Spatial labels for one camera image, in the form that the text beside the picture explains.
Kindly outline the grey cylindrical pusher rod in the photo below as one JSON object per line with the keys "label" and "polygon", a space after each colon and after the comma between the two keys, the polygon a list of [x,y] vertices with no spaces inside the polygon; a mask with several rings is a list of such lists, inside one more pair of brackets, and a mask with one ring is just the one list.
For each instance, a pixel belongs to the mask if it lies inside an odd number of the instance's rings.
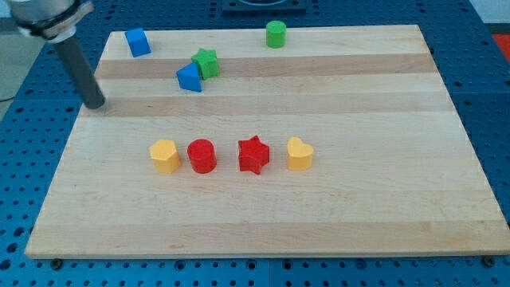
{"label": "grey cylindrical pusher rod", "polygon": [[62,65],[71,77],[73,84],[88,109],[98,109],[105,103],[105,97],[100,90],[79,41],[69,37],[53,45]]}

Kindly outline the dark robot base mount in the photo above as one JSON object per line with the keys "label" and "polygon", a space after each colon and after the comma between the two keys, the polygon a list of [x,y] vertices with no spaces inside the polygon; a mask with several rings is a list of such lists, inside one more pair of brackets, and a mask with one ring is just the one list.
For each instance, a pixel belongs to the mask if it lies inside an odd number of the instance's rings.
{"label": "dark robot base mount", "polygon": [[222,13],[305,11],[308,0],[221,0]]}

